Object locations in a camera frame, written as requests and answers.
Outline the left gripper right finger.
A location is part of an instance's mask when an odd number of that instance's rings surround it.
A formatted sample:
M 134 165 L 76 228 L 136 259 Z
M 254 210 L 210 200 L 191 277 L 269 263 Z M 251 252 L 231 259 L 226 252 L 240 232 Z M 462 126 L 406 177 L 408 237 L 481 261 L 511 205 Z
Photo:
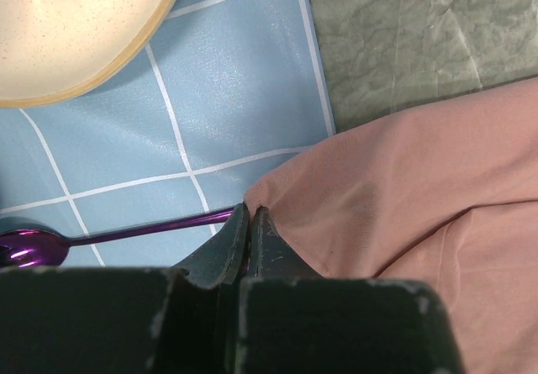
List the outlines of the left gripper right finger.
M 446 308 L 423 282 L 327 279 L 287 245 L 265 208 L 240 284 L 240 373 L 461 373 Z

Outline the pink printed t shirt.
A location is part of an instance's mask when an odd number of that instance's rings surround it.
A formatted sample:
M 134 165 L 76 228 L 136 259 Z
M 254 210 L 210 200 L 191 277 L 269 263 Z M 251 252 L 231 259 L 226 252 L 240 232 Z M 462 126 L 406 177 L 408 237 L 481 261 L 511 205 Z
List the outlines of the pink printed t shirt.
M 245 203 L 323 276 L 432 286 L 467 372 L 536 372 L 536 79 L 335 135 Z

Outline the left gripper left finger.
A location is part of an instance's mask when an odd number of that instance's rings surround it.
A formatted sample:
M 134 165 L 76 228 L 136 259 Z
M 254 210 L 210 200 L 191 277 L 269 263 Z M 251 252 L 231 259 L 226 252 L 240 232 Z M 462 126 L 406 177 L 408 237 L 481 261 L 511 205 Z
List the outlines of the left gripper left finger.
M 170 267 L 1 267 L 4 373 L 231 373 L 249 214 Z

